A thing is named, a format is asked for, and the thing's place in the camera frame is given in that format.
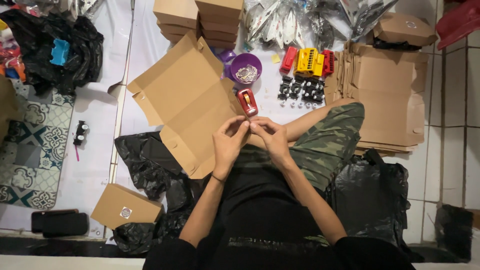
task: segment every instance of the yellow sticky note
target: yellow sticky note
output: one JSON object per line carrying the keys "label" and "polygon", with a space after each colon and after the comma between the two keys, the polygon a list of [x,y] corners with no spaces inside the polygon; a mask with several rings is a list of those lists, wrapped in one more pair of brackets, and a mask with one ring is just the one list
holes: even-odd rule
{"label": "yellow sticky note", "polygon": [[7,29],[7,27],[8,25],[4,21],[0,20],[0,31]]}
{"label": "yellow sticky note", "polygon": [[272,62],[274,64],[279,63],[280,62],[280,56],[278,56],[278,54],[272,55]]}

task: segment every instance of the yellow toy bus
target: yellow toy bus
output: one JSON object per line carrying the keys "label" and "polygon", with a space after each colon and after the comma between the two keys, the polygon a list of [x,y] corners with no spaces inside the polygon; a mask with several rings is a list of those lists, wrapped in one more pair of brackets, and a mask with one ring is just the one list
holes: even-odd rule
{"label": "yellow toy bus", "polygon": [[325,56],[315,48],[300,49],[293,73],[304,77],[322,77]]}

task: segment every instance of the smartphone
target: smartphone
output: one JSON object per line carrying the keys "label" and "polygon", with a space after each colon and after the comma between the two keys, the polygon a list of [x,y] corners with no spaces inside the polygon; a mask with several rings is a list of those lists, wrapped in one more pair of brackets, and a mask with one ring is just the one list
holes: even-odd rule
{"label": "smartphone", "polygon": [[78,209],[67,209],[67,210],[51,210],[51,211],[36,211],[32,213],[32,232],[33,233],[42,233],[43,231],[43,220],[47,215],[63,215],[63,214],[74,214],[78,213]]}

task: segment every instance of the blue plastic part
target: blue plastic part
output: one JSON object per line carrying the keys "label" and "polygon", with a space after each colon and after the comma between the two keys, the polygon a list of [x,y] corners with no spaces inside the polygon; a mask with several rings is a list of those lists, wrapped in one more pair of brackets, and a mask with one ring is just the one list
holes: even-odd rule
{"label": "blue plastic part", "polygon": [[67,61],[68,51],[70,50],[70,43],[61,39],[54,39],[53,44],[55,45],[52,48],[52,57],[50,63],[63,66]]}
{"label": "blue plastic part", "polygon": [[20,79],[17,71],[14,68],[6,68],[5,69],[5,77],[12,78],[12,79]]}

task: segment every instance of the purple bowl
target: purple bowl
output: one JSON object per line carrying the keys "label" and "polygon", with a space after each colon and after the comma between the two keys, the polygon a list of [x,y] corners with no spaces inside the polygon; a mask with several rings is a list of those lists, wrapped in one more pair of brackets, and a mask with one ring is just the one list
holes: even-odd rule
{"label": "purple bowl", "polygon": [[251,53],[242,53],[242,54],[239,54],[237,57],[235,57],[235,59],[232,61],[232,66],[231,66],[232,76],[235,78],[235,80],[237,80],[237,82],[244,84],[244,82],[239,80],[235,74],[237,74],[239,69],[247,67],[248,64],[250,64],[251,66],[257,69],[258,76],[255,79],[255,81],[258,80],[258,78],[260,78],[260,75],[262,74],[262,62],[260,62],[260,59],[258,59],[258,57],[256,57]]}

